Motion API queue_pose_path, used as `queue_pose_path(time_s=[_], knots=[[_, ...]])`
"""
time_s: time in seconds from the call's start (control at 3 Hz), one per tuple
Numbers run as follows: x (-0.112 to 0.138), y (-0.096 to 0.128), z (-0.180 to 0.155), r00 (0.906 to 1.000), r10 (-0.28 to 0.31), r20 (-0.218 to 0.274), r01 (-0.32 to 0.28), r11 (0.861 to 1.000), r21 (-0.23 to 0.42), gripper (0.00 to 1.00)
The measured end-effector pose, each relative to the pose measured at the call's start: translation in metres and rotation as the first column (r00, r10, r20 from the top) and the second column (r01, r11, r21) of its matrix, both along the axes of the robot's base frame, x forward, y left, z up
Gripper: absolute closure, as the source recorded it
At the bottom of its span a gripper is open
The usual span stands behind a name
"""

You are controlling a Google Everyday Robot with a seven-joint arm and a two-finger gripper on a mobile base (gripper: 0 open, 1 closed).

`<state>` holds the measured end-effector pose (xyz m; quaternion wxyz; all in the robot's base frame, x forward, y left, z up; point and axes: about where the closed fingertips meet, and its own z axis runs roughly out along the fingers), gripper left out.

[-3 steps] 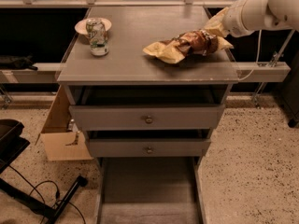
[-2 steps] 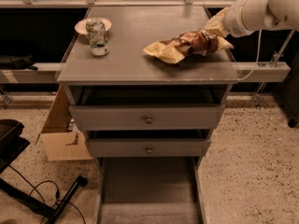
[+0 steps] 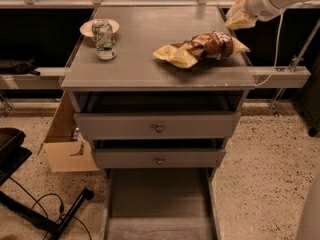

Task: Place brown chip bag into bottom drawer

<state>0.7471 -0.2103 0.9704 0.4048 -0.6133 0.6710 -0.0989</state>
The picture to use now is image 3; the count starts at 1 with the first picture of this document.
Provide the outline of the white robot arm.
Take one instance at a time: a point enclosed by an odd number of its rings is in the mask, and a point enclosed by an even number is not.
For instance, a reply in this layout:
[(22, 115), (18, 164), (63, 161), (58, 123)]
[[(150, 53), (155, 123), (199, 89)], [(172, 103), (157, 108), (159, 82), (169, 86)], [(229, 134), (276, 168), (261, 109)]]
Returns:
[[(310, 0), (236, 0), (226, 14), (225, 25), (232, 30), (252, 28), (267, 22), (293, 4)], [(309, 188), (300, 216), (295, 240), (320, 240), (320, 172)]]

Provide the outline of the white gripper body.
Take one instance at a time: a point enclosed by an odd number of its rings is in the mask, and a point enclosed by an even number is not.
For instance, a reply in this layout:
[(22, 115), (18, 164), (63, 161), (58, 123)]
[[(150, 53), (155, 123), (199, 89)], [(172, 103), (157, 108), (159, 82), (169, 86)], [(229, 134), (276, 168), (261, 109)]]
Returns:
[(246, 0), (245, 10), (250, 17), (267, 22), (283, 13), (283, 10), (277, 7), (278, 2), (279, 0)]

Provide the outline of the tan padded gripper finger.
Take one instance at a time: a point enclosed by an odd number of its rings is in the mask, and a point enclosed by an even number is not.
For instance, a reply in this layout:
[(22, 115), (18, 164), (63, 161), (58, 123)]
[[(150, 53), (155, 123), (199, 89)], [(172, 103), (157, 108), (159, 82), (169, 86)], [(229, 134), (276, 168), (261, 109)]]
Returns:
[(245, 9), (246, 0), (235, 0), (226, 13), (225, 25), (230, 30), (248, 29), (256, 25), (256, 19)]

